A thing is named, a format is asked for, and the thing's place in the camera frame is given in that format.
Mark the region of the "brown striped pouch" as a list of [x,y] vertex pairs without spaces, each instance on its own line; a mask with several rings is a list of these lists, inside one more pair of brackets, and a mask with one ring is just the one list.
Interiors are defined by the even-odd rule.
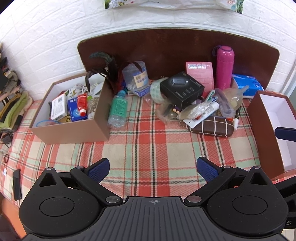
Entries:
[[194,128],[186,125],[189,132],[213,137],[230,137],[234,132],[234,125],[228,119],[219,116],[210,116],[197,124]]

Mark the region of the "white toothpaste tube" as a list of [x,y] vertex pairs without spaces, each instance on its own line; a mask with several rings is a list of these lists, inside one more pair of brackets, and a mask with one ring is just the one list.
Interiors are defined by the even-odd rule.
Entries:
[[218,102],[212,102],[209,104],[209,106],[202,112],[201,115],[199,115],[197,118],[193,120],[185,119],[183,122],[188,125],[190,128],[194,128],[197,126],[199,123],[204,121],[206,118],[208,118],[212,113],[217,111],[219,109],[219,104]]

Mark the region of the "black product box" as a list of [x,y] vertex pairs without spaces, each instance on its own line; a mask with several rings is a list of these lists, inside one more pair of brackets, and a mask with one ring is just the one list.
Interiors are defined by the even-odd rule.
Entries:
[[161,82],[161,93],[179,110],[183,110],[200,98],[204,85],[184,71]]

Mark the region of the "brown cardboard box right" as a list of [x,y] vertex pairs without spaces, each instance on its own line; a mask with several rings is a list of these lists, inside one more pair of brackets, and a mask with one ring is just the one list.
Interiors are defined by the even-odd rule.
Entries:
[[255,136],[259,161],[271,180],[295,174],[295,142],[286,140],[295,129],[295,109],[287,96],[258,91],[247,113]]

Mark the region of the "brown cardboard box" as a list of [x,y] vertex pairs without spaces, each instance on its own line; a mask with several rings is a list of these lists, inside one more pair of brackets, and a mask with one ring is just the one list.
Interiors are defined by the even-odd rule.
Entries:
[[247,113],[255,136],[259,161],[271,180],[295,174],[295,142],[286,140],[295,129],[295,109],[287,96],[258,91]]
[[38,127],[40,121],[48,121],[50,107],[48,102],[69,90],[76,84],[85,83],[85,73],[74,75],[54,82],[49,87],[30,124],[30,130],[46,144],[71,144],[99,142],[109,139],[110,128],[107,125],[113,94],[104,77],[95,74],[90,77],[90,84],[101,84],[102,90],[97,102],[94,117],[91,120],[80,120],[69,123],[55,123]]

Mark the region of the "yellowish silicone cup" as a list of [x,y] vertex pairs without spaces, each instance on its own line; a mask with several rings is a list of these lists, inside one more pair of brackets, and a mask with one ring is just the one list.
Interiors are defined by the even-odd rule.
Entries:
[[248,90],[249,86],[244,86],[241,89],[236,88],[227,88],[223,90],[223,93],[225,94],[229,104],[233,107],[234,111],[237,111],[239,107],[241,106],[243,94]]

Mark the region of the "clear glasses case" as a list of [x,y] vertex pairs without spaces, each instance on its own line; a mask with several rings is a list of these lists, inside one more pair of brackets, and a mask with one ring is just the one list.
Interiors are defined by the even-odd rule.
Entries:
[[219,110],[223,117],[225,118],[234,118],[236,111],[228,101],[227,97],[225,96],[224,92],[219,89],[215,88],[215,96],[217,97],[217,102],[219,104]]

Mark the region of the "green label water bottle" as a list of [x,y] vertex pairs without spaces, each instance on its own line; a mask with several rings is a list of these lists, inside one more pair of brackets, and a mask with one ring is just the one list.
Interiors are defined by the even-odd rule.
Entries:
[[127,105],[126,93],[124,90],[120,90],[113,98],[110,107],[107,123],[111,128],[122,128],[125,126]]

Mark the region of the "brown cardboard box left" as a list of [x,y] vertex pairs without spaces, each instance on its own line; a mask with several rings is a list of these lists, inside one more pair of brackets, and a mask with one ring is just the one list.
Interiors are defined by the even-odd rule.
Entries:
[[69,123],[55,123],[38,127],[40,121],[48,121],[50,107],[48,102],[69,90],[76,84],[85,83],[85,73],[74,75],[54,82],[49,87],[30,124],[30,130],[46,144],[71,144],[99,142],[109,139],[110,128],[107,125],[113,94],[104,77],[95,74],[90,77],[90,84],[101,84],[102,90],[97,102],[94,117],[91,120],[80,120]]

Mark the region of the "blue packet in box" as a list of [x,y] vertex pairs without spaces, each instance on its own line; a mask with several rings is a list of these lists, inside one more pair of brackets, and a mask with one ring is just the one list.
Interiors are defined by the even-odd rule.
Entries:
[[87,115],[81,116],[79,113],[78,106],[77,106],[77,97],[69,99],[67,101],[67,106],[68,106],[69,115],[72,122],[82,121],[87,119]]

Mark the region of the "white medicine box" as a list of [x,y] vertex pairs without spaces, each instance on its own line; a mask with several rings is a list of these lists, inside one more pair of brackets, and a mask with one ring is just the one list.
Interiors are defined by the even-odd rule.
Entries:
[[59,121],[67,116],[67,99],[63,93],[52,101],[51,120]]

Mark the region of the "pink thermos bottle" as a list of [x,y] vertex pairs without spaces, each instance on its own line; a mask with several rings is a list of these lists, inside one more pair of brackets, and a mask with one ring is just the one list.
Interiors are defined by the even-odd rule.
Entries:
[[216,88],[227,89],[231,85],[235,54],[231,47],[218,45],[212,51],[216,60]]

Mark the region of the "pink paper box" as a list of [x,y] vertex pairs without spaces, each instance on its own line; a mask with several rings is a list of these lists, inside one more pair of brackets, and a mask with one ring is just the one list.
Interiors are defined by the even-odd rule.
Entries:
[[204,86],[203,97],[206,97],[214,89],[211,62],[186,62],[186,73]]

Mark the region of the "clear tape roll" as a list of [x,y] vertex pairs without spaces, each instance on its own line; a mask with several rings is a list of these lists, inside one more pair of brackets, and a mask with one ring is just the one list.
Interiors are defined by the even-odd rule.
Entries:
[[165,97],[163,97],[162,93],[161,93],[161,83],[167,80],[167,77],[158,79],[158,80],[154,80],[151,83],[151,87],[150,87],[150,95],[152,100],[157,103],[157,104],[162,104],[165,101]]

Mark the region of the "clear plastic jar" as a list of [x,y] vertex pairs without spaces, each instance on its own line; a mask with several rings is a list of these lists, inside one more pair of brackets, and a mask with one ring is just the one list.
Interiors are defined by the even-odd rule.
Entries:
[[122,70],[126,88],[130,91],[138,91],[149,85],[149,77],[144,61],[136,61],[141,71],[133,63]]

